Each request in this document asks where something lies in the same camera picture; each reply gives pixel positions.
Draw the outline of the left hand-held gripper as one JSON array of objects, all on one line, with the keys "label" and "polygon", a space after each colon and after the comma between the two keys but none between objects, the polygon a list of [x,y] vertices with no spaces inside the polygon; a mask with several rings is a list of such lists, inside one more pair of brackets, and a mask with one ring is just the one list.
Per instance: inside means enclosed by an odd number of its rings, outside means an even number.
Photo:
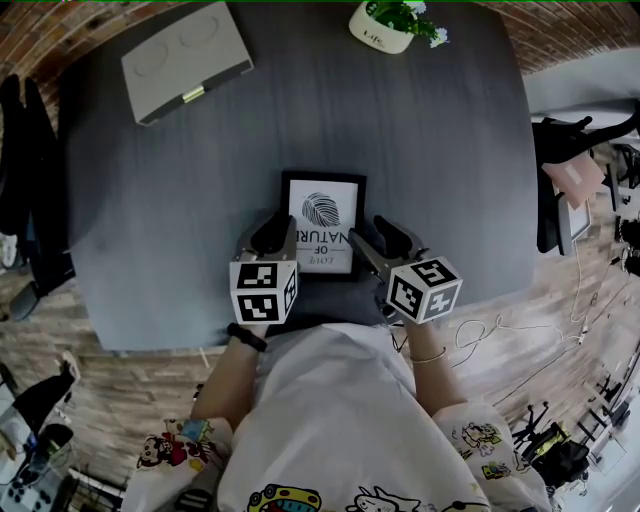
[{"label": "left hand-held gripper", "polygon": [[298,294],[296,240],[296,219],[283,212],[275,212],[240,235],[237,254],[229,264],[238,324],[285,323]]}]

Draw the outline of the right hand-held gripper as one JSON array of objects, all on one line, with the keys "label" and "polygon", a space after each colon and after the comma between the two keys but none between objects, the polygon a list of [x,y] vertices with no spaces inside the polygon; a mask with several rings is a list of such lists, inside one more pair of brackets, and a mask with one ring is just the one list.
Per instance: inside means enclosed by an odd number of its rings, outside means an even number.
[{"label": "right hand-held gripper", "polygon": [[[373,223],[384,239],[387,259],[424,258],[426,245],[415,233],[381,215],[376,215]],[[389,271],[387,260],[354,228],[349,230],[348,242],[369,273]],[[451,313],[462,283],[462,277],[444,257],[404,263],[390,269],[383,305],[416,324],[424,324]]]}]

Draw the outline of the black framed nature print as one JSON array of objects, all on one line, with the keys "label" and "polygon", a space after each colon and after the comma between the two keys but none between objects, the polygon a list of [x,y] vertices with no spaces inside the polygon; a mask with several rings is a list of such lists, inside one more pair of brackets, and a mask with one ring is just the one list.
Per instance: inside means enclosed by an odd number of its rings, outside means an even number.
[{"label": "black framed nature print", "polygon": [[297,261],[308,279],[357,278],[359,264],[349,234],[363,225],[366,186],[362,175],[282,172],[281,208],[296,220]]}]

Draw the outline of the person's right forearm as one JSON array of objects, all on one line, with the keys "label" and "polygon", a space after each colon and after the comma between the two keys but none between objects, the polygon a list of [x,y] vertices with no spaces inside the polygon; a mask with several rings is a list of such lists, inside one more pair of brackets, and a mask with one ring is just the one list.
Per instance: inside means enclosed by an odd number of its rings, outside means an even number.
[{"label": "person's right forearm", "polygon": [[466,402],[459,381],[446,356],[446,346],[431,323],[404,321],[409,345],[416,399],[430,416]]}]

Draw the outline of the person's left forearm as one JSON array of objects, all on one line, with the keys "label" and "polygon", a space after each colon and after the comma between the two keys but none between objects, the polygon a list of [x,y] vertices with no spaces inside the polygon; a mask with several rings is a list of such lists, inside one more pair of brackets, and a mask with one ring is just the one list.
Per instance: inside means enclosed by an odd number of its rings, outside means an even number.
[{"label": "person's left forearm", "polygon": [[194,402],[194,420],[224,419],[235,431],[252,409],[259,352],[231,337]]}]

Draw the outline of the black wristband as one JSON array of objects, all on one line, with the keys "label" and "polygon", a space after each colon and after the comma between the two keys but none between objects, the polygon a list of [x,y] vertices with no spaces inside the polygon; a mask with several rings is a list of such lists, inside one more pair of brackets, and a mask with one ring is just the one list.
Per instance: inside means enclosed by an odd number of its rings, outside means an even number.
[{"label": "black wristband", "polygon": [[257,336],[249,329],[232,322],[227,326],[227,334],[233,338],[237,338],[242,344],[251,347],[259,353],[264,353],[267,349],[267,342],[260,336]]}]

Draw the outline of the black grey office chair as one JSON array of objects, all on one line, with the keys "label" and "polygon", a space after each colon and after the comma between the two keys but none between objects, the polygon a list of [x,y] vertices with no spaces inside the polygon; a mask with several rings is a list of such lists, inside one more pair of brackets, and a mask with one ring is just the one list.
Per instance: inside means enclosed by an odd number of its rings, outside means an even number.
[{"label": "black grey office chair", "polygon": [[537,248],[541,253],[558,248],[562,255],[568,255],[572,243],[568,212],[572,208],[542,165],[563,163],[584,152],[590,154],[595,146],[640,129],[640,111],[622,123],[588,132],[586,127],[591,122],[589,116],[573,124],[545,118],[532,125],[537,164]]}]

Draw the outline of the person's white cartoon shirt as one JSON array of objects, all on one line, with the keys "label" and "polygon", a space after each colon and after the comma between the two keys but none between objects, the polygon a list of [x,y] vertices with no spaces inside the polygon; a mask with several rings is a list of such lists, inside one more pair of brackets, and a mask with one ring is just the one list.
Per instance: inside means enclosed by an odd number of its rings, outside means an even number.
[{"label": "person's white cartoon shirt", "polygon": [[249,414],[166,420],[121,512],[552,512],[497,410],[427,414],[387,329],[245,328],[267,342]]}]

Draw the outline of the grey box with gold clasp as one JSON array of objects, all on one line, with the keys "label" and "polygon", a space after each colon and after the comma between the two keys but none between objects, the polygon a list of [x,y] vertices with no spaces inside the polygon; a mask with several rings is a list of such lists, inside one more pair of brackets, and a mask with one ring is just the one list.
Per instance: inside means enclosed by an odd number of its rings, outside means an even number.
[{"label": "grey box with gold clasp", "polygon": [[224,2],[157,32],[124,55],[121,64],[134,119],[143,126],[253,69]]}]

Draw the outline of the pink cushion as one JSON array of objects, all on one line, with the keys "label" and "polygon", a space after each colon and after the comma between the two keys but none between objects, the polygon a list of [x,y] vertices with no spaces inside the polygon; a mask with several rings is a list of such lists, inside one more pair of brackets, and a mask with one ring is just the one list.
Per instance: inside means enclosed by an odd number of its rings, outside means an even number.
[{"label": "pink cushion", "polygon": [[580,208],[597,192],[605,175],[588,152],[559,164],[545,163],[543,171],[564,194],[573,210]]}]

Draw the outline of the white pot with flowers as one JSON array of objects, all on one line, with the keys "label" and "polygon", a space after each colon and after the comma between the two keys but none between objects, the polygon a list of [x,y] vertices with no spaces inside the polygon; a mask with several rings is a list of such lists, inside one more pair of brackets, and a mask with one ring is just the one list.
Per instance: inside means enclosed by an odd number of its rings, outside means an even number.
[{"label": "white pot with flowers", "polygon": [[449,42],[447,29],[426,16],[424,0],[364,0],[348,28],[362,43],[390,55],[403,53],[416,37],[431,49]]}]

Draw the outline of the black mesh office chair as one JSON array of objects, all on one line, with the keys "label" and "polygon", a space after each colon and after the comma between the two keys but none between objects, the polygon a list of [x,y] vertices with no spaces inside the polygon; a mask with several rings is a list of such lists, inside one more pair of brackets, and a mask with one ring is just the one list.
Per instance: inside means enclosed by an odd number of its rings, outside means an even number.
[{"label": "black mesh office chair", "polygon": [[31,280],[9,301],[9,317],[27,318],[40,300],[75,276],[68,234],[62,150],[35,81],[12,74],[0,83],[0,234],[16,239],[6,270],[28,267]]}]

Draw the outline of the black and yellow chair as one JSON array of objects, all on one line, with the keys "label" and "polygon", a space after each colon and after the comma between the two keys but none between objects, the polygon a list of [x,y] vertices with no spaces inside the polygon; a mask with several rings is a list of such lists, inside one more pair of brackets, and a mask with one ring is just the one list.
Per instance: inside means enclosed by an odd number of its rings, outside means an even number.
[{"label": "black and yellow chair", "polygon": [[590,451],[586,445],[573,441],[557,422],[538,430],[548,410],[549,404],[544,402],[542,412],[536,416],[534,407],[528,405],[526,426],[513,433],[512,437],[524,460],[538,472],[548,487],[557,490],[584,476],[589,468]]}]

